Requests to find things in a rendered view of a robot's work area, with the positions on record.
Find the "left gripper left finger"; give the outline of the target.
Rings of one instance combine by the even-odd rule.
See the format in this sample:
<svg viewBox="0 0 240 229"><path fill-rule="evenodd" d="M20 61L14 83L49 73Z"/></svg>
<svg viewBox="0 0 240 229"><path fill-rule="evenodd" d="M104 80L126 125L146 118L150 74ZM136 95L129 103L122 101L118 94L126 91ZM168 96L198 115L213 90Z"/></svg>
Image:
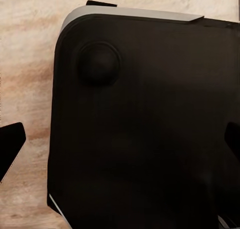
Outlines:
<svg viewBox="0 0 240 229"><path fill-rule="evenodd" d="M26 133L22 122L0 127L0 182L25 142Z"/></svg>

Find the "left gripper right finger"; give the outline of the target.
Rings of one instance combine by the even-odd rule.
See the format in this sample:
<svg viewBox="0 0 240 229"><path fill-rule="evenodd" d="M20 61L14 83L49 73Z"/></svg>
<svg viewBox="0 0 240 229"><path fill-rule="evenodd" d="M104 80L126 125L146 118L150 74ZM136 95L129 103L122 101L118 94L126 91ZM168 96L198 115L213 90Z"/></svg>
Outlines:
<svg viewBox="0 0 240 229"><path fill-rule="evenodd" d="M227 124L224 140L230 147L240 162L240 124L235 122L229 122Z"/></svg>

